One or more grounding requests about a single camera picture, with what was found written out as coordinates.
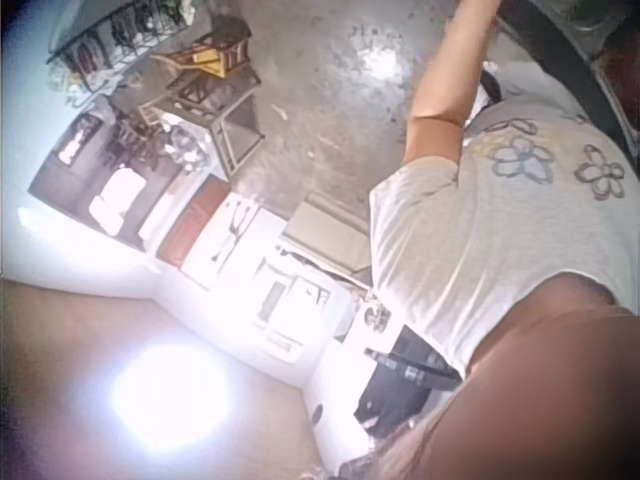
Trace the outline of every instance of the sleeve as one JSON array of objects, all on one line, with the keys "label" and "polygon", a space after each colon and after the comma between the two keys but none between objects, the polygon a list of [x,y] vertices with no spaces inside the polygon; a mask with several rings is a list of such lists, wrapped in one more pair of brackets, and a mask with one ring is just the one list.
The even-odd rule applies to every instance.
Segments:
[{"label": "sleeve", "polygon": [[404,268],[410,244],[430,238],[430,233],[439,229],[439,219],[451,218],[449,212],[455,209],[458,197],[457,177],[458,166],[451,160],[425,157],[407,164],[371,192],[371,256],[376,289]]}]

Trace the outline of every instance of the person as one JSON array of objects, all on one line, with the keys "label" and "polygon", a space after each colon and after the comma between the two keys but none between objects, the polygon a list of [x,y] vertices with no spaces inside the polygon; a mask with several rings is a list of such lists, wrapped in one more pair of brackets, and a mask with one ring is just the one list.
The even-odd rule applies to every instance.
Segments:
[{"label": "person", "polygon": [[465,129],[499,6],[461,0],[371,192],[376,294],[464,382],[368,478],[640,478],[640,185],[553,82]]}]

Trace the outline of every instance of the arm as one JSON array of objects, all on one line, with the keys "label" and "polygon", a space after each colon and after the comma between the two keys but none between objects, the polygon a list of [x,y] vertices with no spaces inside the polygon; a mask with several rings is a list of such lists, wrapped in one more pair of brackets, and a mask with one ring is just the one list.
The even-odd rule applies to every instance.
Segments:
[{"label": "arm", "polygon": [[416,89],[403,163],[437,155],[459,163],[464,124],[502,0],[461,0],[440,48]]}]

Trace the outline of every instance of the door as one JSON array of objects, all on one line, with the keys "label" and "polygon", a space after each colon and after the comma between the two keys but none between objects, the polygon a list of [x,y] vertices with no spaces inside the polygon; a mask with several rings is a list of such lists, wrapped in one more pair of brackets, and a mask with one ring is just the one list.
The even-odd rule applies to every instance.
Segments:
[{"label": "door", "polygon": [[182,267],[204,227],[230,192],[227,182],[210,175],[176,220],[157,257],[174,267]]}]

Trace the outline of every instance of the white t-shirt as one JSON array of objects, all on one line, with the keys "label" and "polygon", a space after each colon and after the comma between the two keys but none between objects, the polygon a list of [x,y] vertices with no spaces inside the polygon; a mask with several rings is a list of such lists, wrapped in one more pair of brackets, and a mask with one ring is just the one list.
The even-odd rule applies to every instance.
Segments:
[{"label": "white t-shirt", "polygon": [[371,193],[373,279],[464,376],[513,305],[562,272],[638,313],[640,184],[580,116],[527,99],[483,112],[460,167],[409,163]]}]

